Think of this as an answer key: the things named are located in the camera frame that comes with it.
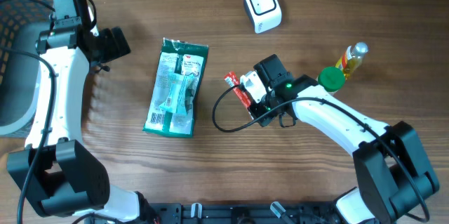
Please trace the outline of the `teal wipes packet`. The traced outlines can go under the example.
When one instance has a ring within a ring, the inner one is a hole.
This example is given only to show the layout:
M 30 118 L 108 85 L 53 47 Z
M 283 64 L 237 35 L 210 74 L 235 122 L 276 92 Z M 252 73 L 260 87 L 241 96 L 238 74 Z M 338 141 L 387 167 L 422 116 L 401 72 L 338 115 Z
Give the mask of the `teal wipes packet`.
M 168 95 L 159 108 L 172 114 L 187 116 L 187 91 L 194 80 L 193 74 L 183 75 L 171 72 L 168 75 Z

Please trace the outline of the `yellow oil bottle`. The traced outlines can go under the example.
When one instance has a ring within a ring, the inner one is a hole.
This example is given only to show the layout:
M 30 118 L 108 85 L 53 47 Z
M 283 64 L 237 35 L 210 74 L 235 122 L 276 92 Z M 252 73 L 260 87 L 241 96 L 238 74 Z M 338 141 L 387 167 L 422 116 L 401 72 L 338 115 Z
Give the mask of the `yellow oil bottle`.
M 368 51 L 368 45 L 365 42 L 358 42 L 353 46 L 349 46 L 336 62 L 336 68 L 342 71 L 346 80 L 361 66 Z

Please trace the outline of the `green lid jar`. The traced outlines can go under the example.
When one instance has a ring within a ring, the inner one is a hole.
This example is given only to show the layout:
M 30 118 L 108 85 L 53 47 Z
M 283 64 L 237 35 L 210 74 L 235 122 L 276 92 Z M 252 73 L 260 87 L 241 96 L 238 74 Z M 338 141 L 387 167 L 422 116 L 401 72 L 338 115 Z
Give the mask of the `green lid jar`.
M 330 93 L 334 94 L 339 91 L 345 84 L 345 77 L 343 72 L 337 67 L 326 67 L 316 78 L 319 85 Z

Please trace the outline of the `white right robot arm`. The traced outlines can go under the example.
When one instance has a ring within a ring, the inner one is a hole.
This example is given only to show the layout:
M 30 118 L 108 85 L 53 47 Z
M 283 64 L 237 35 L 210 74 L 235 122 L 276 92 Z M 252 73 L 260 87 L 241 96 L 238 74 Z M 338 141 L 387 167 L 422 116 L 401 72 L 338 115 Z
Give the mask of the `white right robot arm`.
M 407 216 L 426 223 L 426 199 L 439 181 L 414 128 L 390 126 L 357 112 L 328 92 L 320 79 L 290 73 L 249 72 L 240 78 L 253 99 L 250 111 L 261 125 L 289 114 L 335 141 L 351 155 L 358 185 L 335 202 L 345 223 L 395 223 Z

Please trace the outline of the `green glove package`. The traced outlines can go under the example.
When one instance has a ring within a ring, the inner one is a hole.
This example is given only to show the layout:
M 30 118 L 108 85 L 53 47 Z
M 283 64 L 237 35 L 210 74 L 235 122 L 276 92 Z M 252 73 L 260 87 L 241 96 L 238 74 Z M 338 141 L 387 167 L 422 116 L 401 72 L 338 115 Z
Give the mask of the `green glove package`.
M 143 131 L 165 137 L 191 138 L 196 121 L 196 98 L 209 47 L 163 40 Z

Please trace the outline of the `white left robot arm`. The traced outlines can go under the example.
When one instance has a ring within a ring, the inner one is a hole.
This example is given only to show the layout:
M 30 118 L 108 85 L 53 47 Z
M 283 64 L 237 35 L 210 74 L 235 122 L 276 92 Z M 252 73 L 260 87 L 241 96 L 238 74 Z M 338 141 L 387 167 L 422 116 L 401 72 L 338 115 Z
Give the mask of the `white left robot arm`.
M 90 72 L 130 53 L 120 28 L 95 31 L 92 0 L 53 0 L 50 27 L 32 54 L 41 78 L 34 123 L 23 150 L 12 152 L 7 170 L 20 188 L 18 204 L 41 217 L 74 216 L 89 223 L 159 223 L 139 192 L 111 185 L 106 168 L 84 146 L 83 88 Z

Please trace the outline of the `red toothpaste tube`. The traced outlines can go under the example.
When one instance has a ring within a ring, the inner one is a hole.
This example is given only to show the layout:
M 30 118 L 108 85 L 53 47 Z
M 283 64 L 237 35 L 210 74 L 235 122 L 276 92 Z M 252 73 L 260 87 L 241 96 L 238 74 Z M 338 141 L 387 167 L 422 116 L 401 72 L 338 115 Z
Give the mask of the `red toothpaste tube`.
M 248 95 L 246 94 L 246 92 L 243 90 L 242 87 L 239 87 L 240 85 L 240 81 L 237 78 L 235 72 L 229 72 L 225 75 L 224 80 L 228 83 L 228 85 L 230 87 L 235 86 L 235 88 L 233 89 L 234 93 L 236 94 L 236 96 L 239 98 L 239 100 L 241 101 L 241 103 L 243 104 L 243 106 L 248 109 L 250 107 L 251 104 L 251 100 L 248 97 Z

